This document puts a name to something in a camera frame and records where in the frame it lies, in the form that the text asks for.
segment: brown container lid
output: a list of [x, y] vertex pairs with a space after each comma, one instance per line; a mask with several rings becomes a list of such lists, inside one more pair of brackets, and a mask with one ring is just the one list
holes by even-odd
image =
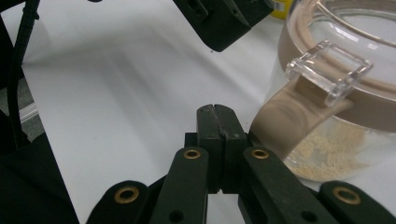
[[278, 45], [283, 69], [323, 39], [374, 64], [347, 97], [354, 106], [336, 116], [396, 133], [396, 1], [295, 1]]

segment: brass ring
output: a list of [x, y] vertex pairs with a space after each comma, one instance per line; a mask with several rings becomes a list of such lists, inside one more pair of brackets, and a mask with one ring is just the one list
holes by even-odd
[[189, 149], [184, 152], [184, 157], [189, 160], [197, 159], [201, 156], [201, 152], [195, 149]]
[[[125, 196], [122, 195], [125, 192], [132, 193], [131, 195]], [[126, 186], [117, 190], [116, 194], [114, 195], [114, 201], [116, 203], [131, 203], [137, 199], [139, 196], [139, 189], [135, 186]]]
[[254, 149], [253, 151], [251, 151], [251, 155], [260, 160], [267, 159], [270, 156], [268, 152], [262, 149]]
[[[342, 193], [348, 194], [350, 197], [346, 197], [345, 195], [342, 195]], [[361, 197], [359, 194], [357, 194], [355, 191], [348, 189], [346, 187], [336, 187], [332, 190], [332, 193], [335, 195], [335, 197], [344, 202], [344, 203], [349, 203], [349, 204], [360, 204], [361, 203]]]

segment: yellow object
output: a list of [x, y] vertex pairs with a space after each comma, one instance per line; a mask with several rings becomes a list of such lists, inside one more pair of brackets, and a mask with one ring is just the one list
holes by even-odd
[[292, 0], [273, 0], [274, 11], [271, 16], [285, 20], [288, 16], [289, 8]]

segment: black bracket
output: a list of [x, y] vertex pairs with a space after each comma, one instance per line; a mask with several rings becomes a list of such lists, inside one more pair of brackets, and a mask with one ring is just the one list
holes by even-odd
[[109, 189], [88, 223], [203, 224], [207, 195], [238, 194], [246, 223], [396, 223], [362, 190], [340, 181], [319, 192], [305, 187], [272, 151], [254, 147], [235, 113], [223, 105], [197, 110], [167, 176], [149, 187], [125, 181]]
[[223, 51], [273, 11], [272, 0], [174, 0], [201, 37]]

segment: brown powder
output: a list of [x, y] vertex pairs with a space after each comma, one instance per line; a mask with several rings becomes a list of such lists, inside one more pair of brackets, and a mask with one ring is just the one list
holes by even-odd
[[357, 162], [365, 130], [337, 118], [318, 126], [285, 160], [297, 176], [328, 181], [350, 177], [367, 164]]

